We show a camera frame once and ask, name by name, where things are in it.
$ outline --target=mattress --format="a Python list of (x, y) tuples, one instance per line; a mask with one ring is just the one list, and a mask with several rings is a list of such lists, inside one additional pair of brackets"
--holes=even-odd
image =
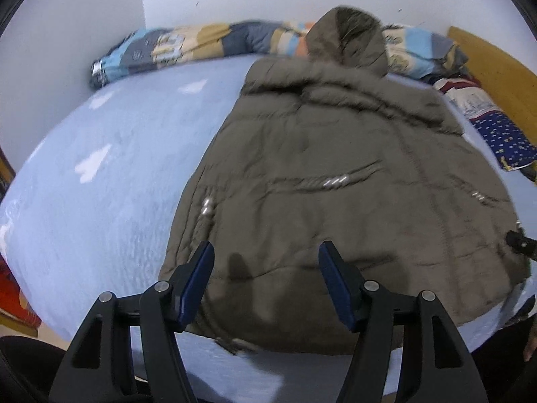
[[(182, 189), (257, 58), (201, 61), (119, 80), (74, 110), (26, 161), (0, 205), (0, 253), (32, 307), (64, 339), (73, 337), (99, 293), (133, 295), (157, 281)], [(519, 172), (501, 170), (473, 126), (453, 113), (503, 180), (527, 235), (537, 237), (535, 186)], [(536, 281), (530, 277), (503, 304), (460, 327), (471, 350), (537, 292)], [(138, 328), (132, 336), (135, 370), (144, 377)], [(215, 403), (335, 401), (351, 359), (267, 351), (233, 356), (198, 335), (177, 340), (195, 394)], [(385, 393), (397, 388), (401, 353), (392, 352)]]

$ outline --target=yellow wooden board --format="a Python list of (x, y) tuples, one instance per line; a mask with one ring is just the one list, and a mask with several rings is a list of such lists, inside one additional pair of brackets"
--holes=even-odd
[(503, 50), (467, 31), (450, 27), (448, 36), (468, 56), (466, 66), (483, 89), (537, 145), (537, 76)]

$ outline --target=metal screw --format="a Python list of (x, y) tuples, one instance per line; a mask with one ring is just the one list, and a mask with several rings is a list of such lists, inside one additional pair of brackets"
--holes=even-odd
[(161, 280), (155, 283), (155, 291), (157, 292), (164, 292), (169, 287), (170, 287), (170, 284), (165, 280)]
[(106, 290), (105, 292), (101, 293), (99, 296), (99, 301), (101, 303), (106, 303), (107, 301), (112, 300), (112, 293)]
[(379, 289), (379, 284), (375, 280), (368, 280), (363, 284), (363, 287), (367, 290), (375, 291)]
[(436, 298), (436, 296), (434, 295), (434, 292), (432, 292), (431, 290), (423, 291), (422, 297), (424, 300), (427, 300), (427, 301), (433, 301)]

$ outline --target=bed sheet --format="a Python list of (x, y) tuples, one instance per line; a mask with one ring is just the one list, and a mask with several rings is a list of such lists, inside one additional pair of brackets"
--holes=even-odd
[[(157, 280), (183, 186), (257, 58), (202, 61), (108, 85), (25, 163), (0, 205), (0, 252), (33, 308), (63, 338), (73, 337), (100, 292), (133, 295)], [(527, 234), (537, 237), (535, 186), (500, 170), (473, 126), (455, 115), (506, 184)], [(468, 347), (489, 338), (536, 285), (528, 279), (502, 305), (461, 326)], [(138, 329), (132, 335), (143, 377)], [(195, 393), (215, 403), (335, 401), (350, 363), (350, 356), (266, 351), (232, 356), (190, 333), (178, 343)], [(385, 393), (397, 387), (401, 352), (392, 352)]]

